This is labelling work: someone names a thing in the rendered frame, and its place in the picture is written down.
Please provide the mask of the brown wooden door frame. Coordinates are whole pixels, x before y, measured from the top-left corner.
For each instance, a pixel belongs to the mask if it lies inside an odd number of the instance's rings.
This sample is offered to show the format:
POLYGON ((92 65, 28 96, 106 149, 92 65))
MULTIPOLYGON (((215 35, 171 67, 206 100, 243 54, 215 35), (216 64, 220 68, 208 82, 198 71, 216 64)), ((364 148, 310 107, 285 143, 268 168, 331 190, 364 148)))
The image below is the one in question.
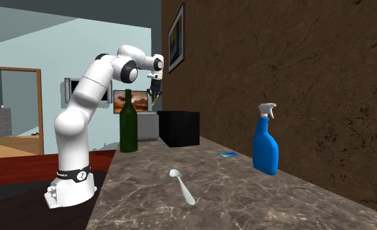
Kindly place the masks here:
POLYGON ((19 71, 19 72, 34 72, 37 74, 37 106, 38 106, 38 123, 39 123, 39 155, 44 155, 44 131, 42 120, 42 81, 41 70, 34 68, 20 68, 20 67, 0 67, 0 71, 19 71))

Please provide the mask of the black box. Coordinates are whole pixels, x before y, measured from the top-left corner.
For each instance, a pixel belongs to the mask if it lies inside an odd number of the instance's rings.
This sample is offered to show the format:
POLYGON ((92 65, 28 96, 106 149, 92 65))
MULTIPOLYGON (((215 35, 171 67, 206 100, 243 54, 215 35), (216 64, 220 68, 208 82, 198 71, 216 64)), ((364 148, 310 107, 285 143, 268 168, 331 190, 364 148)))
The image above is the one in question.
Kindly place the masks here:
POLYGON ((171 148, 200 145, 200 113, 158 111, 159 137, 171 148))

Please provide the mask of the dark robot stand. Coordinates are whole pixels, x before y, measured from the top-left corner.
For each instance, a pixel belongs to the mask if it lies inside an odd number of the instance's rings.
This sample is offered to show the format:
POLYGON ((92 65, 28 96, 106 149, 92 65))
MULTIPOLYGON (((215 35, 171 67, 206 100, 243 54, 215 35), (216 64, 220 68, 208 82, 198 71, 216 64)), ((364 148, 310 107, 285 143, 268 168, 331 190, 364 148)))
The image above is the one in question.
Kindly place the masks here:
POLYGON ((97 191, 76 206, 50 209, 45 186, 0 200, 0 230, 86 230, 107 173, 96 170, 93 175, 97 191))

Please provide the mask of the blue spray bottle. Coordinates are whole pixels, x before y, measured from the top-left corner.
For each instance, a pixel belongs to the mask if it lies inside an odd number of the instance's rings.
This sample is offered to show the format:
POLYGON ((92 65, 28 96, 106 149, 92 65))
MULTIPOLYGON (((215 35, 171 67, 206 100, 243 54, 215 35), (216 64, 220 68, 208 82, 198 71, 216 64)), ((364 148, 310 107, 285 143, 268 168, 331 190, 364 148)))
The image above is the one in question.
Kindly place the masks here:
POLYGON ((258 106, 260 117, 254 133, 252 161, 255 169, 273 176, 278 170, 278 145, 269 134, 269 116, 274 118, 276 103, 262 103, 258 106))

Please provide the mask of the grey box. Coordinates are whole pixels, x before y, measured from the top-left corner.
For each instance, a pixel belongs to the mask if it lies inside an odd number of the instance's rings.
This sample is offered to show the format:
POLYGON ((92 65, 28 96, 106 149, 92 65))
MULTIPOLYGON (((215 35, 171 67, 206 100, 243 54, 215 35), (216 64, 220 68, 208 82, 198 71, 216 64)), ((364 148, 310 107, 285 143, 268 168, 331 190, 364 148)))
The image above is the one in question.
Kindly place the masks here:
POLYGON ((137 112, 138 141, 154 141, 159 138, 159 116, 156 112, 137 112))

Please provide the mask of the white spoon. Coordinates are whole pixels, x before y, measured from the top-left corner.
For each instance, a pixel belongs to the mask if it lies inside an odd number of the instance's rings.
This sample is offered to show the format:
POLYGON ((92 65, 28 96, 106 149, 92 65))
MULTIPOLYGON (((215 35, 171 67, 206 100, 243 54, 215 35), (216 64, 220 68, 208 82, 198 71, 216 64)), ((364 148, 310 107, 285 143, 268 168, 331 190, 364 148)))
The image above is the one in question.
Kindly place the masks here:
POLYGON ((172 178, 177 178, 184 196, 184 199, 186 200, 187 204, 193 206, 196 203, 196 200, 193 198, 192 194, 189 192, 189 189, 185 186, 183 183, 181 177, 182 174, 176 170, 176 169, 171 169, 169 172, 169 176, 172 178))

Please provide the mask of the orange sunset wall picture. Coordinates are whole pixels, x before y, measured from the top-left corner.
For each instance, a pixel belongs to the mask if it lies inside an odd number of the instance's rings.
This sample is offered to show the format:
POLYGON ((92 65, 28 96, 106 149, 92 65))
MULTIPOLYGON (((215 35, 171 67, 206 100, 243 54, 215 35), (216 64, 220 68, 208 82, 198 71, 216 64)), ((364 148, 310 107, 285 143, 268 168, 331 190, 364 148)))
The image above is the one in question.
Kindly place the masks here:
MULTIPOLYGON (((125 105, 125 90, 113 91, 114 113, 119 114, 125 105)), ((131 91, 131 103, 137 112, 148 111, 148 94, 146 91, 131 91)))

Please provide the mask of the dark green glass bottle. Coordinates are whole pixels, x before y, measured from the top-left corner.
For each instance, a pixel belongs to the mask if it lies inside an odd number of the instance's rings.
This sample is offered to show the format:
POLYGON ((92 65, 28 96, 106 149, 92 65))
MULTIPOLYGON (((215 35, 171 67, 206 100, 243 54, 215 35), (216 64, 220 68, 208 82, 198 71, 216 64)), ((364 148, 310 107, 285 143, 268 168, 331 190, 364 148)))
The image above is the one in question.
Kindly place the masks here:
POLYGON ((138 150, 137 111, 131 102, 131 90, 125 90, 125 104, 120 112, 120 152, 138 150))

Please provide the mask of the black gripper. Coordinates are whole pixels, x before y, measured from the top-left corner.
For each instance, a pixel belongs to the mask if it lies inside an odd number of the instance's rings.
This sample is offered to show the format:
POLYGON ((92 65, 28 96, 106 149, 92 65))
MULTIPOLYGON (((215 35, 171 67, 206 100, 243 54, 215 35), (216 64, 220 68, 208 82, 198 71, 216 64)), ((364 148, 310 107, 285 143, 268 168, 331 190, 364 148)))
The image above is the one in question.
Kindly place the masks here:
POLYGON ((147 89, 146 91, 148 95, 152 98, 152 106, 154 106, 159 97, 163 94, 163 90, 161 90, 161 81, 151 79, 150 89, 147 89))

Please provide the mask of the dark framed wall picture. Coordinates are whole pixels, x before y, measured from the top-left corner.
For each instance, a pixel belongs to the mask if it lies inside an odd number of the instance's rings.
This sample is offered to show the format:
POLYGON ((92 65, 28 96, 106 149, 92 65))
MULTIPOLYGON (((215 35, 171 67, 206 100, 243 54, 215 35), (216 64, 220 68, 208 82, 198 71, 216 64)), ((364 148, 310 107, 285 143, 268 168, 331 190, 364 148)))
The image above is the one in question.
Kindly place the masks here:
POLYGON ((174 71, 185 60, 185 2, 168 32, 168 73, 174 71))

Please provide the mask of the grey framed wall screen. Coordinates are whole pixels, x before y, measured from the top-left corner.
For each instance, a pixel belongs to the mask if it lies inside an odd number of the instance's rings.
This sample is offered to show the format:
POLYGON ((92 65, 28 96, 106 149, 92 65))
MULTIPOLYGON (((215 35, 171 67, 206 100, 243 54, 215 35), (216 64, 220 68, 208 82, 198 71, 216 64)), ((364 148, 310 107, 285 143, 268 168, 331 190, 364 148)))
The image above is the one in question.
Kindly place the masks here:
MULTIPOLYGON (((64 101, 68 103, 71 99, 73 91, 77 87, 80 79, 79 78, 64 78, 64 101)), ((112 103, 112 81, 109 82, 106 92, 104 93, 100 103, 112 103)))

